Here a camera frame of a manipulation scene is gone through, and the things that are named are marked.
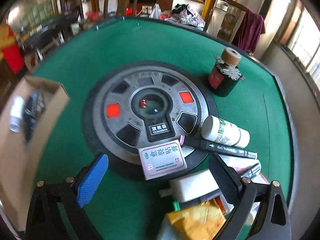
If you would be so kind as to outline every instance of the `blue gripper pad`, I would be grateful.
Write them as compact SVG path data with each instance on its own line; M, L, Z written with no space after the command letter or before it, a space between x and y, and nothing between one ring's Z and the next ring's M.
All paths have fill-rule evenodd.
M88 204L96 192L104 174L108 169L108 156L102 154L96 163L92 166L87 176L82 180L78 187L77 202L82 208L84 204Z

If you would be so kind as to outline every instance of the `green cap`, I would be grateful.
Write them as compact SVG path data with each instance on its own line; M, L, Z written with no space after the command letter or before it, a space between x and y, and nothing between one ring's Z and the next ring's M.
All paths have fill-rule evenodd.
M174 208L175 212L180 211L180 205L179 205L179 201L178 200L172 201L172 205L173 205L173 208Z

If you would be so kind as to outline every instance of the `white plastic bag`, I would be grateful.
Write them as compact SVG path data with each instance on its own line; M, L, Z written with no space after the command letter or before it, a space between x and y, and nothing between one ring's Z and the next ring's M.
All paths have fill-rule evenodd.
M159 19L160 15L161 15L161 9L160 9L160 6L156 3L152 9L151 14L149 15L149 18Z

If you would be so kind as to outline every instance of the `beige tape roll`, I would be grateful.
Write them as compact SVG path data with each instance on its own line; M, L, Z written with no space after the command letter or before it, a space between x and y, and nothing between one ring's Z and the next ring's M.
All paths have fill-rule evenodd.
M221 59L229 66L237 66L241 57L236 50L229 47L225 48L221 55Z

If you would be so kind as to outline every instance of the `yellow package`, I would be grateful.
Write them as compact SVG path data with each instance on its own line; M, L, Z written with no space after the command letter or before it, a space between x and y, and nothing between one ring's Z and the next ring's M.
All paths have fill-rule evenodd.
M166 216L188 240L211 240L226 221L214 199Z

